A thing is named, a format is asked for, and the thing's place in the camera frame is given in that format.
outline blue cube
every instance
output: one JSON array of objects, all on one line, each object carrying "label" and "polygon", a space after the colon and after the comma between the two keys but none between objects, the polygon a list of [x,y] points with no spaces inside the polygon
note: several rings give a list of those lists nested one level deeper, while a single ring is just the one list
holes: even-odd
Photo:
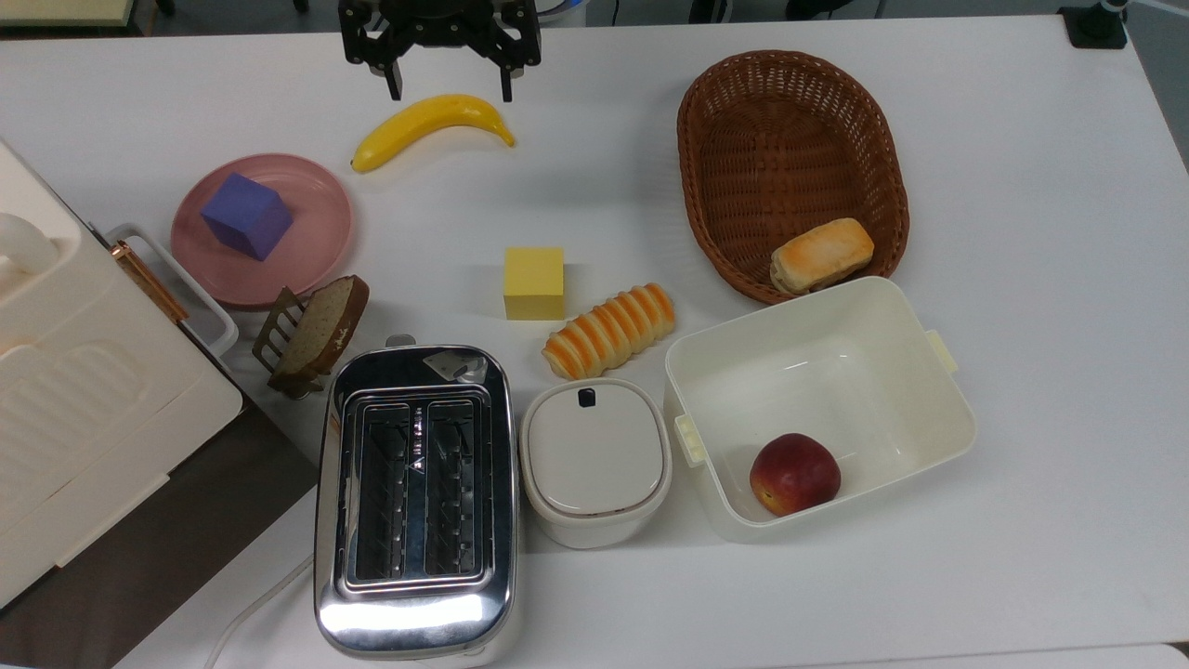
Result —
[{"label": "blue cube", "polygon": [[201,213],[220,242],[258,260],[269,257],[294,222],[276,190],[237,172]]}]

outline banana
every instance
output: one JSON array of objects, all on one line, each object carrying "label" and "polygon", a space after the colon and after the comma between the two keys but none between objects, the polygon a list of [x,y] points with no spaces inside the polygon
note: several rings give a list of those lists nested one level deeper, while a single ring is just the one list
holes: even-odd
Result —
[{"label": "banana", "polygon": [[358,172],[371,171],[417,139],[455,125],[486,130],[498,134],[509,146],[516,145],[499,112],[486,100],[463,94],[438,95],[409,105],[371,131],[356,149],[351,168]]}]

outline jar lid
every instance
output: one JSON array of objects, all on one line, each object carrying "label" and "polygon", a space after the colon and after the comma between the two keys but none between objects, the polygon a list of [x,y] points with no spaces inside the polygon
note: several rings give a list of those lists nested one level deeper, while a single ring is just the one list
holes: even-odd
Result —
[{"label": "jar lid", "polygon": [[545,393],[529,409],[522,435],[527,485],[568,517],[615,515],[647,503],[665,474],[658,416],[640,389],[616,379]]}]

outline croissant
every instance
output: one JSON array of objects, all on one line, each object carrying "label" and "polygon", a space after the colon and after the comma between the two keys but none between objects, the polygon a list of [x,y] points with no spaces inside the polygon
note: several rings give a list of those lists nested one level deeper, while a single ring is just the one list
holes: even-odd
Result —
[{"label": "croissant", "polygon": [[541,355],[562,379],[592,379],[665,337],[674,323],[673,302],[660,285],[635,285],[549,334]]}]

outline yellow block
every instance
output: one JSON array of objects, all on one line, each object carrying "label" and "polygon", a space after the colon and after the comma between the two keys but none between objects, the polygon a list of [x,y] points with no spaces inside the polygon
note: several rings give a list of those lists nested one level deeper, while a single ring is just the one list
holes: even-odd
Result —
[{"label": "yellow block", "polygon": [[504,251],[508,320],[565,320],[562,265],[558,246],[509,246]]}]

